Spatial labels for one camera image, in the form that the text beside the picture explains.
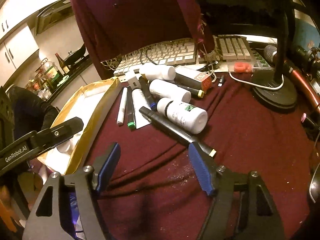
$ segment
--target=black marker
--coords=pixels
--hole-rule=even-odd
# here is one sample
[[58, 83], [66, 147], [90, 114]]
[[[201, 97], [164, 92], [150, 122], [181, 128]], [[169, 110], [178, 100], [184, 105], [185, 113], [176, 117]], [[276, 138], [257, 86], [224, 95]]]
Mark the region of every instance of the black marker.
[[148, 83], [146, 82], [146, 80], [141, 76], [139, 77], [139, 83], [141, 85], [141, 90], [148, 102], [148, 105], [150, 106], [151, 110], [153, 111], [156, 111], [157, 110], [157, 104], [156, 102], [154, 101], [151, 93], [150, 93], [150, 90], [149, 90], [149, 87], [148, 87]]
[[132, 89], [130, 86], [128, 86], [127, 88], [128, 88], [128, 93], [127, 93], [128, 127], [130, 128], [130, 130], [134, 130], [136, 128], [136, 118], [134, 115]]
[[162, 132], [169, 135], [170, 137], [177, 140], [182, 145], [189, 147], [189, 144], [192, 142], [197, 142], [201, 149], [209, 156], [213, 157], [216, 153], [216, 150], [212, 149], [210, 146], [201, 142], [196, 136], [188, 134], [185, 130], [178, 127], [177, 125], [171, 123], [168, 119], [162, 115], [146, 108], [141, 107], [139, 112], [151, 121], [151, 123], [159, 128]]
[[176, 84], [178, 87], [181, 87], [185, 90], [190, 91], [191, 95], [197, 96], [199, 98], [203, 98], [204, 96], [204, 91], [203, 90], [198, 90], [198, 89], [194, 89], [194, 88], [190, 88], [190, 87], [186, 87], [184, 85], [180, 85], [180, 84]]

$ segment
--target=maroon cloth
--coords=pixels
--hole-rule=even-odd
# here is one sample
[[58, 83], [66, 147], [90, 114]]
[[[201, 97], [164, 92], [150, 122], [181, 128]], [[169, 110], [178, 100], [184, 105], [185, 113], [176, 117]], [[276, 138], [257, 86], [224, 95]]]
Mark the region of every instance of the maroon cloth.
[[[118, 127], [120, 97], [87, 160], [92, 164], [111, 142], [121, 146], [119, 164], [99, 201], [111, 234], [118, 240], [196, 239], [211, 198], [201, 190], [186, 148], [152, 125], [135, 131]], [[203, 99], [191, 101], [208, 112], [200, 137], [217, 150], [215, 161], [236, 172], [256, 170], [262, 175], [287, 237], [308, 215], [313, 144], [300, 123], [305, 110], [301, 100], [293, 113], [278, 114], [259, 104], [247, 85], [227, 76], [222, 87], [215, 83]]]
[[[153, 43], [193, 37], [200, 30], [200, 7], [195, 0], [71, 0], [76, 21], [97, 71], [108, 76], [100, 62]], [[209, 30], [208, 53], [214, 48]]]

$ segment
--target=cardboard box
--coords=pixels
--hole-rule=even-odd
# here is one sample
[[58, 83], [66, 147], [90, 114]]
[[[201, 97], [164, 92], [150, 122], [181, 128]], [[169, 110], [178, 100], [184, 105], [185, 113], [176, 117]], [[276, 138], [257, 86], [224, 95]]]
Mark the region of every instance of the cardboard box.
[[62, 108], [51, 127], [78, 116], [84, 122], [84, 129], [74, 135], [74, 149], [70, 154], [62, 154], [54, 148], [38, 160], [51, 170], [62, 175], [72, 174], [84, 165], [92, 143], [116, 100], [122, 86], [117, 77], [94, 82], [81, 87]]

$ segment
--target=pen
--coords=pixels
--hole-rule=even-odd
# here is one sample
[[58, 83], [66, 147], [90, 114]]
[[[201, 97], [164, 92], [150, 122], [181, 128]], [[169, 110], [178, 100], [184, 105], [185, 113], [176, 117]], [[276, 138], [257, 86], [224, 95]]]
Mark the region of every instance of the pen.
[[181, 87], [185, 90], [190, 91], [191, 95], [197, 96], [199, 98], [203, 98], [204, 96], [204, 91], [203, 90], [199, 90], [199, 89], [194, 89], [194, 88], [190, 88], [190, 87], [186, 87], [180, 84], [176, 84], [178, 87]]
[[212, 149], [210, 146], [200, 141], [196, 136], [187, 133], [185, 130], [170, 122], [160, 114], [144, 106], [139, 109], [139, 112], [149, 121], [151, 121], [152, 125], [154, 125], [156, 128], [158, 128], [171, 138], [174, 138], [182, 145], [188, 147], [190, 143], [197, 142], [201, 149], [210, 157], [214, 157], [214, 155], [216, 154], [217, 151], [215, 149]]
[[128, 93], [128, 89], [123, 88], [120, 107], [119, 107], [119, 113], [118, 113], [118, 119], [117, 119], [117, 125], [119, 126], [123, 125], [123, 122], [124, 122], [124, 112], [125, 112], [125, 106], [127, 103], [127, 93]]
[[130, 86], [127, 87], [127, 115], [128, 115], [128, 127], [130, 130], [134, 130], [136, 128], [136, 120], [134, 116], [134, 107], [132, 100], [132, 88]]
[[149, 87], [148, 87], [148, 84], [146, 82], [146, 80], [141, 76], [139, 77], [139, 83], [141, 85], [141, 90], [148, 102], [148, 105], [150, 106], [151, 110], [153, 111], [156, 111], [157, 110], [157, 104], [156, 102], [154, 101], [151, 93], [150, 93], [150, 90], [149, 90]]

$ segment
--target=wall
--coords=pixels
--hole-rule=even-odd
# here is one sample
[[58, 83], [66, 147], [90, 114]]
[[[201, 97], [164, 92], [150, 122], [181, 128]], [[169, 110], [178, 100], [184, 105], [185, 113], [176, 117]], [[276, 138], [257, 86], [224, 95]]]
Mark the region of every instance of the wall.
[[35, 70], [40, 67], [41, 61], [45, 57], [59, 66], [55, 53], [58, 53], [61, 58], [65, 58], [69, 51], [76, 51], [83, 45], [75, 16], [69, 17], [38, 34], [35, 36], [35, 40], [40, 49], [39, 58], [26, 66], [22, 74], [15, 80], [14, 83], [19, 87], [25, 87], [28, 81], [35, 77]]

